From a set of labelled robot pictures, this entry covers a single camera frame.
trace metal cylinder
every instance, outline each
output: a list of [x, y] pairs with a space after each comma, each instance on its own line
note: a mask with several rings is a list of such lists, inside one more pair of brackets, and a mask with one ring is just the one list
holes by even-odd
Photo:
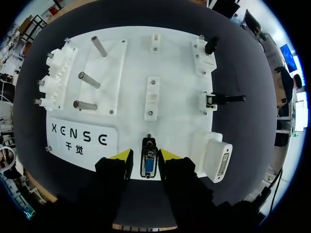
[[82, 101], [75, 101], [73, 102], [73, 107], [76, 109], [85, 109], [85, 110], [97, 110], [97, 105], [92, 103], [85, 103]]
[[108, 53], [106, 50], [103, 48], [101, 42], [97, 38], [97, 36], [93, 36], [91, 41], [93, 42], [94, 46], [97, 48], [98, 52], [101, 54], [102, 57], [106, 57]]
[[48, 57], [52, 59], [54, 57], [54, 54], [49, 52]]
[[44, 86], [44, 81], [39, 80], [39, 81], [38, 81], [38, 85], [39, 85], [39, 86]]
[[34, 100], [34, 104], [41, 105], [41, 103], [42, 103], [42, 100], [41, 100], [41, 99], [39, 99], [39, 100], [35, 99], [35, 100]]
[[90, 84], [91, 86], [95, 87], [96, 89], [100, 88], [101, 84], [97, 82], [96, 80], [92, 79], [90, 76], [85, 74], [84, 72], [80, 72], [79, 79], [82, 81]]

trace monitor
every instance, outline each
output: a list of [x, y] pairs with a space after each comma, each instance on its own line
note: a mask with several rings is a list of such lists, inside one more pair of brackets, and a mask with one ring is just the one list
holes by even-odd
[[280, 49], [281, 49], [281, 52], [285, 58], [285, 62], [287, 64], [288, 71], [291, 73], [291, 72], [297, 70], [295, 60], [293, 58], [293, 55], [292, 55], [291, 50], [288, 47], [288, 45], [285, 44]]

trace xense logo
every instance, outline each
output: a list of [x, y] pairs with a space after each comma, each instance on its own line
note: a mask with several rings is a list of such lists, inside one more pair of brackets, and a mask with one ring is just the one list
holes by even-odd
[[[78, 130], [77, 129], [73, 129], [73, 128], [66, 128], [66, 126], [61, 126], [57, 128], [57, 124], [53, 124], [52, 123], [52, 132], [60, 132], [63, 136], [66, 135], [70, 135], [71, 138], [77, 138], [78, 137]], [[91, 138], [91, 133], [88, 131], [83, 131], [82, 132], [83, 135], [83, 141], [85, 142], [90, 142], [92, 140]], [[100, 144], [107, 146], [107, 144], [105, 143], [107, 135], [106, 134], [101, 134], [97, 137], [97, 140]]]

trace black mat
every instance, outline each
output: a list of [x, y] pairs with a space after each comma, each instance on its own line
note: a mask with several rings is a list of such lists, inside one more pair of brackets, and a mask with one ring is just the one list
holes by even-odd
[[[66, 37], [119, 26], [155, 26], [196, 35], [219, 36], [215, 92], [246, 95], [245, 103], [220, 106], [213, 131], [233, 144], [225, 178], [213, 184], [216, 204], [236, 203], [261, 182], [273, 156], [276, 98], [271, 72], [254, 38], [224, 16], [187, 0], [104, 0], [84, 5], [52, 22], [36, 37], [21, 69], [14, 101], [14, 129], [19, 157], [31, 175], [54, 195], [75, 200], [92, 172], [45, 152], [45, 110], [33, 104], [43, 97], [36, 82], [48, 71], [46, 55]], [[137, 227], [175, 225], [160, 181], [131, 181], [117, 224]]]

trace black knob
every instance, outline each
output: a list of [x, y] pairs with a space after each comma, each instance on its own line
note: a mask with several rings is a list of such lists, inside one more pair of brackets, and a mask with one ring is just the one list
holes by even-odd
[[218, 41], [219, 41], [219, 37], [215, 36], [207, 42], [207, 44], [205, 45], [206, 55], [211, 55], [216, 50]]

